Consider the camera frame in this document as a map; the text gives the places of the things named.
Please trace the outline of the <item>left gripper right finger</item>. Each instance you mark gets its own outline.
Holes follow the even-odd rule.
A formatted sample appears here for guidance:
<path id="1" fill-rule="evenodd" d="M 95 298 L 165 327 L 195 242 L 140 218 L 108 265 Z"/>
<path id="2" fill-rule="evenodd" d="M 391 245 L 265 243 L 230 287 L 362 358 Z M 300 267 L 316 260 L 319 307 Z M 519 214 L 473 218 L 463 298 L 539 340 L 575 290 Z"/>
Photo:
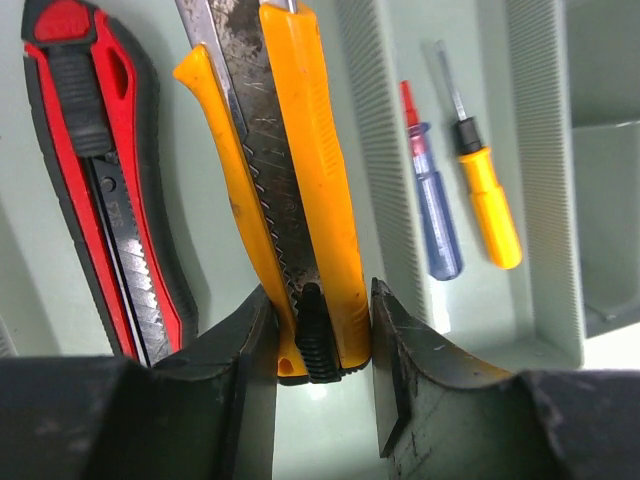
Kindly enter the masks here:
<path id="1" fill-rule="evenodd" d="M 639 375 L 487 363 L 371 284 L 379 454 L 392 479 L 635 479 Z"/>

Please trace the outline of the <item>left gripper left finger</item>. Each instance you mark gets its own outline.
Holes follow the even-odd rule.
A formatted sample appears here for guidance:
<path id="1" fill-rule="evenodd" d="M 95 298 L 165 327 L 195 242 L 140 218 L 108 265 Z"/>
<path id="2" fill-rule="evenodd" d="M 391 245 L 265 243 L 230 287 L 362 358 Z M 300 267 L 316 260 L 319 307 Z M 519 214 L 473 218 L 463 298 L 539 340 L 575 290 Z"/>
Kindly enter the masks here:
<path id="1" fill-rule="evenodd" d="M 125 357 L 1 363 L 5 479 L 268 479 L 278 328 L 262 288 L 152 367 Z"/>

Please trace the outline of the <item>blue handled screwdriver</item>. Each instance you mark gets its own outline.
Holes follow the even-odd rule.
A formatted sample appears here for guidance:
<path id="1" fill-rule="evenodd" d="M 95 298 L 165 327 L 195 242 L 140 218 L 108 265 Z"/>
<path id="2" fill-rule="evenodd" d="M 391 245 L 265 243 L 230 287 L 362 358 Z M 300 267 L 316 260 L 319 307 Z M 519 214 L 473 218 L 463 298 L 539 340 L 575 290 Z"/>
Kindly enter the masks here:
<path id="1" fill-rule="evenodd" d="M 416 190 L 422 214 L 430 275 L 452 280 L 463 270 L 463 259 L 451 217 L 444 182 L 429 142 L 430 126 L 422 122 L 408 81 L 400 83 Z"/>

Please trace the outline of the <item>orange handled screwdriver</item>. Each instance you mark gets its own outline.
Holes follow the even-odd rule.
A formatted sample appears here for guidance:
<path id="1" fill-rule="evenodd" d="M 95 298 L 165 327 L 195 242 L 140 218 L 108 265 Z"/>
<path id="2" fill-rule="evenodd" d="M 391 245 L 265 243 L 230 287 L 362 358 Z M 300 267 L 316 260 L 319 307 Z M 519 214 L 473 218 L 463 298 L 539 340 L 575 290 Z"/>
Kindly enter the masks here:
<path id="1" fill-rule="evenodd" d="M 503 270 L 517 267 L 522 248 L 509 203 L 494 168 L 491 149 L 479 134 L 476 120 L 467 114 L 447 58 L 444 42 L 435 43 L 437 57 L 456 120 L 453 124 L 458 160 L 469 187 L 469 198 L 491 262 Z"/>

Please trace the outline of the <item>translucent green tool box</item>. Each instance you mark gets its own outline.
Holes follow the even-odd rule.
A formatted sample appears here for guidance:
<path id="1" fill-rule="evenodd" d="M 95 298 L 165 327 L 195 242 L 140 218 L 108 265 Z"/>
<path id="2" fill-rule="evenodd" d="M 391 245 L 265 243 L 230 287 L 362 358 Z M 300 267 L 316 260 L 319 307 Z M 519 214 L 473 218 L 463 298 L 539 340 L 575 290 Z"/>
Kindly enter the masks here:
<path id="1" fill-rule="evenodd" d="M 24 72 L 26 2 L 1 5 L 1 336 L 14 348 L 7 358 L 115 356 L 152 367 L 157 363 L 113 351 L 45 166 Z M 164 202 L 198 309 L 197 340 L 264 288 L 233 217 L 204 112 L 174 75 L 191 50 L 181 1 L 87 2 L 137 38 L 158 76 Z M 302 2 L 319 25 L 366 285 L 371 356 L 337 382 L 283 382 L 278 316 L 266 294 L 278 328 L 268 479 L 392 479 L 376 427 L 374 279 L 411 316 L 496 367 L 583 370 L 566 8 L 561 1 Z M 510 270 L 489 259 L 473 211 L 438 40 L 509 203 L 522 248 L 521 263 Z M 460 275 L 448 281 L 429 273 L 402 81 L 430 126 L 463 259 Z"/>

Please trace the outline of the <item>red handled pliers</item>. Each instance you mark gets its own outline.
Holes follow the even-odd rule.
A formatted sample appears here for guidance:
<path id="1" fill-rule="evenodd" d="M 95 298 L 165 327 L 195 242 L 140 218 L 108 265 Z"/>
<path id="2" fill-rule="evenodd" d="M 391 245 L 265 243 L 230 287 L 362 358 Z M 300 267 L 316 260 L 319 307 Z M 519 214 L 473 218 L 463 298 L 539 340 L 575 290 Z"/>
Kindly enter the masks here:
<path id="1" fill-rule="evenodd" d="M 21 38 L 33 125 L 105 333 L 152 366 L 198 334 L 164 202 L 156 70 L 87 1 L 26 2 Z"/>

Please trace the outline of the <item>orange black utility knife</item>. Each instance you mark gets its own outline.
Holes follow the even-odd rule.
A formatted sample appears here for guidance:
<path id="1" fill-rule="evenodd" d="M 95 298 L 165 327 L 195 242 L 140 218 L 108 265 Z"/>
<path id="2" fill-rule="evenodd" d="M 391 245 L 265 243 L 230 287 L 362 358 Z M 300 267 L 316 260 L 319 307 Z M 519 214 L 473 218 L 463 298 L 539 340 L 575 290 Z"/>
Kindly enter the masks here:
<path id="1" fill-rule="evenodd" d="M 371 356 L 366 285 L 314 11 L 181 1 L 175 78 L 199 102 L 232 214 L 279 323 L 285 383 L 332 383 Z"/>

